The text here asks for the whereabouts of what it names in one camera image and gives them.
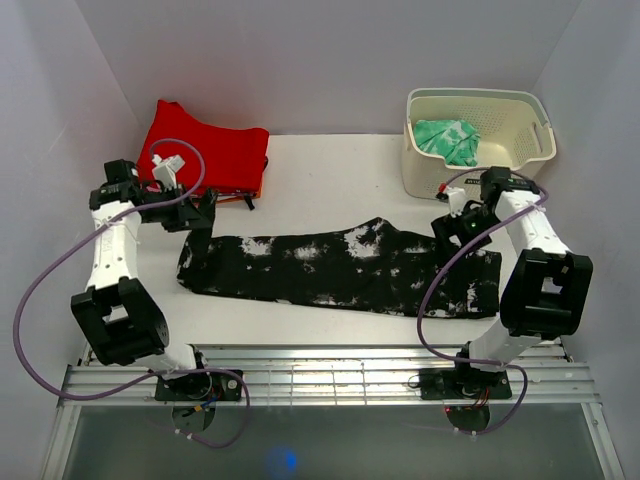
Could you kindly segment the black white tie-dye trousers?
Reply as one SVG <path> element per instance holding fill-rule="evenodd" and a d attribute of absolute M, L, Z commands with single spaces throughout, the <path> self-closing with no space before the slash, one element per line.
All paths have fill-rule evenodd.
<path fill-rule="evenodd" d="M 177 281 L 200 295 L 414 317 L 450 257 L 435 238 L 377 217 L 314 234 L 189 234 Z"/>

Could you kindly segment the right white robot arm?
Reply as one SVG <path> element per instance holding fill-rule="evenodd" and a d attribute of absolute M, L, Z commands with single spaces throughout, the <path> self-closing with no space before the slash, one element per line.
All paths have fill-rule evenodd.
<path fill-rule="evenodd" d="M 479 200 L 468 199 L 452 181 L 438 189 L 449 212 L 431 226 L 447 263 L 487 246 L 500 228 L 518 259 L 495 323 L 457 353 L 453 367 L 420 372 L 427 399 L 510 398 L 507 364 L 532 346 L 576 332 L 593 274 L 591 259 L 573 253 L 554 231 L 542 207 L 548 194 L 541 186 L 507 167 L 478 172 Z"/>

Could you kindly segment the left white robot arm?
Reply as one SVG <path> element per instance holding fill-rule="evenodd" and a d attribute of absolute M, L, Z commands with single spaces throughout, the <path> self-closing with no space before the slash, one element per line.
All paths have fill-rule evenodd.
<path fill-rule="evenodd" d="M 84 292 L 71 299 L 71 310 L 98 360 L 104 365 L 137 365 L 177 379 L 190 399 L 205 397 L 212 376 L 201 354 L 189 344 L 171 343 L 160 307 L 139 279 L 138 233 L 157 223 L 167 232 L 185 231 L 191 242 L 188 259 L 206 254 L 215 219 L 216 192 L 206 190 L 199 202 L 181 196 L 177 181 L 185 162 L 178 156 L 154 156 L 151 191 L 126 160 L 105 164 L 106 181 L 93 190 L 89 208 L 98 236 L 91 276 Z"/>

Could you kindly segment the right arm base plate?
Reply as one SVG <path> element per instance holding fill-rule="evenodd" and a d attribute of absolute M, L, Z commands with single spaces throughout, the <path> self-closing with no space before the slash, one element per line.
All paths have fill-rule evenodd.
<path fill-rule="evenodd" d="M 486 372 L 468 365 L 420 369 L 417 388 L 422 400 L 512 398 L 511 386 L 505 372 Z"/>

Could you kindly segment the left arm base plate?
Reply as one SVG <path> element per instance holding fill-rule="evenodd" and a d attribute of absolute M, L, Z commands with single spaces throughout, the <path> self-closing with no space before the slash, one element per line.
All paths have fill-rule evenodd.
<path fill-rule="evenodd" d="M 165 402 L 238 401 L 242 396 L 242 370 L 160 375 L 154 399 Z"/>

